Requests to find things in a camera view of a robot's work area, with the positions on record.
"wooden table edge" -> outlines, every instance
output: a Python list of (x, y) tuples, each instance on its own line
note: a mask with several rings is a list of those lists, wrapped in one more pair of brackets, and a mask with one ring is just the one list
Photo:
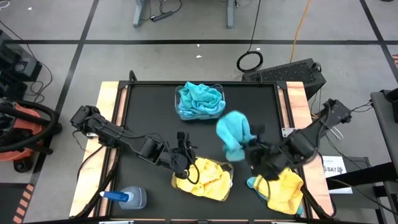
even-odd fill
[[(116, 95), (118, 92), (119, 82), (102, 82), (101, 89), (98, 95), (98, 101), (96, 107), (101, 111), (101, 114), (108, 120), (112, 119), (114, 106), (116, 104)], [(122, 89), (120, 97), (118, 111), (123, 111), (127, 90)], [(289, 95), (290, 108), (292, 110), (292, 116), (295, 124), (295, 128), (305, 128), (311, 122), (310, 110), (308, 107), (307, 97), (305, 96), (304, 86), (302, 82), (287, 82), (287, 93)], [(279, 90), (280, 105), (282, 110), (282, 117), (284, 118), (285, 127), (289, 126), (287, 122), (286, 105), (284, 101), (283, 91)], [(118, 113), (116, 124), (120, 125), (122, 120), (122, 112)], [(84, 158), (87, 158), (95, 149), (100, 145), (98, 139), (89, 139), (86, 146), (86, 152)], [(93, 196), (99, 186), (100, 175), (104, 161), (105, 150), (97, 153), (93, 156), (81, 170), (80, 178), (76, 185), (75, 195), (70, 210), (70, 216), (76, 215), (80, 212), (90, 198)], [(114, 150), (111, 152), (109, 158), (108, 170), (112, 166), (114, 159)], [(307, 183), (308, 190), (321, 205), (321, 207), (331, 215), (333, 213), (333, 207), (331, 204), (330, 196), (328, 193), (328, 187), (326, 184), (325, 175), (323, 173), (323, 166), (319, 156), (312, 162), (304, 165), (305, 180)], [(106, 206), (108, 201), (103, 198), (99, 215), (106, 215)], [(312, 211), (313, 217), (316, 218), (316, 214)]]

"yellow cloth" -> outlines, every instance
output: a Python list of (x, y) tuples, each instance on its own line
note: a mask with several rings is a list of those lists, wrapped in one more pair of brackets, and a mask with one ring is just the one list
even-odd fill
[(265, 179), (259, 175), (254, 182), (254, 188), (267, 197), (268, 207), (278, 212), (296, 214), (303, 198), (303, 193), (300, 190), (303, 180), (290, 168), (285, 168), (279, 174), (279, 180), (268, 181), (268, 183), (270, 197), (268, 196), (268, 186)]
[[(231, 184), (229, 172), (223, 171), (220, 165), (208, 159), (197, 158), (195, 164), (200, 172), (199, 183), (193, 185), (187, 179), (176, 178), (177, 187), (199, 197), (223, 200)], [(190, 166), (189, 173), (189, 179), (196, 182), (198, 175), (193, 165)]]

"orange vacuum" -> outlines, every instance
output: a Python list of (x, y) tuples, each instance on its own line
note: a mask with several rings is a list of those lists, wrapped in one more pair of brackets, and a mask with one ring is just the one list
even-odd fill
[[(40, 117), (41, 111), (50, 117)], [(14, 161), (17, 172), (32, 168), (35, 151), (47, 155), (53, 150), (42, 145), (43, 140), (62, 131), (58, 115), (50, 108), (28, 101), (0, 98), (0, 161)]]

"blue towel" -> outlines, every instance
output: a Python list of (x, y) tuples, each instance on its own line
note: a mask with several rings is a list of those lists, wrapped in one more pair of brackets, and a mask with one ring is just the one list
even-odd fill
[[(258, 192), (258, 190), (256, 190), (256, 189), (254, 188), (254, 182), (255, 182), (255, 181), (256, 181), (256, 178), (255, 178), (255, 177), (250, 177), (250, 178), (248, 178), (248, 180), (246, 181), (246, 184), (247, 184), (248, 187), (250, 187), (251, 189), (254, 189), (254, 190), (257, 192), (257, 194), (259, 194), (259, 196), (260, 196), (262, 199), (267, 200), (267, 197), (266, 197), (266, 196), (264, 196), (263, 194), (261, 194), (260, 192)], [(300, 205), (300, 206), (298, 207), (298, 209), (297, 209), (296, 214), (302, 215), (303, 212), (304, 212), (304, 208), (303, 208), (302, 205)]]
[(204, 84), (195, 85), (186, 82), (179, 93), (181, 99), (178, 104), (178, 113), (183, 119), (210, 118), (219, 115), (225, 108), (223, 95)]
[(244, 151), (241, 144), (246, 144), (255, 136), (250, 134), (249, 121), (238, 111), (229, 112), (217, 122), (216, 133), (225, 145), (223, 150), (228, 161), (241, 161)]

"concrete floor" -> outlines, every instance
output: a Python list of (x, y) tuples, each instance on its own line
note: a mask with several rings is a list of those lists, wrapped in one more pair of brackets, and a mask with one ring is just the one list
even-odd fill
[[(95, 105), (102, 81), (126, 80), (130, 70), (135, 71), (139, 80), (240, 80), (242, 73), (236, 68), (236, 60), (248, 49), (248, 44), (222, 41), (200, 45), (195, 42), (140, 45), (110, 41), (84, 44), (84, 40), (249, 40), (258, 0), (238, 1), (241, 7), (235, 10), (234, 29), (225, 28), (226, 3), (217, 0), (183, 0), (181, 11), (172, 17), (156, 23), (147, 21), (138, 29), (132, 26), (136, 5), (133, 0), (12, 1), (0, 11), (0, 20), (25, 40), (48, 40), (30, 46), (36, 57), (50, 67), (54, 77), (44, 91), (43, 104), (62, 109), (60, 122), (64, 130), (53, 138), (51, 148), (55, 152), (44, 161), (25, 222), (68, 217), (76, 172), (83, 157), (72, 138), (69, 119), (80, 105)], [(151, 3), (152, 13), (158, 15), (159, 3)], [(262, 1), (254, 38), (292, 40), (305, 4), (306, 0)], [(382, 38), (398, 40), (398, 1), (366, 0), (366, 4)], [(178, 1), (168, 0), (164, 7), (164, 11), (174, 10)], [(90, 10), (94, 13), (93, 20), (86, 23)], [(0, 29), (16, 39), (2, 25)], [(322, 88), (322, 101), (337, 98), (354, 108), (366, 103), (372, 91), (397, 88), (393, 70), (377, 42), (364, 45), (357, 41), (347, 45), (340, 41), (377, 40), (360, 0), (313, 0), (298, 39), (334, 40), (299, 44), (294, 58), (313, 58), (321, 63), (327, 80)], [(252, 46), (263, 54), (263, 68), (289, 61), (290, 44), (263, 43)], [(398, 53), (398, 45), (388, 45), (387, 49), (391, 54)], [(245, 66), (256, 64), (256, 59), (252, 59), (245, 59)], [(48, 71), (42, 70), (39, 80), (48, 82)], [(70, 86), (63, 102), (58, 99), (65, 83)], [(338, 128), (345, 138), (334, 142), (347, 156), (369, 157), (372, 165), (389, 161), (372, 110), (354, 114), (349, 125)], [(336, 155), (325, 141), (321, 152)], [(30, 182), (32, 173), (17, 174), (11, 166), (11, 163), (0, 164), (0, 182)], [(371, 210), (338, 208), (337, 216), (342, 220), (377, 222)]]

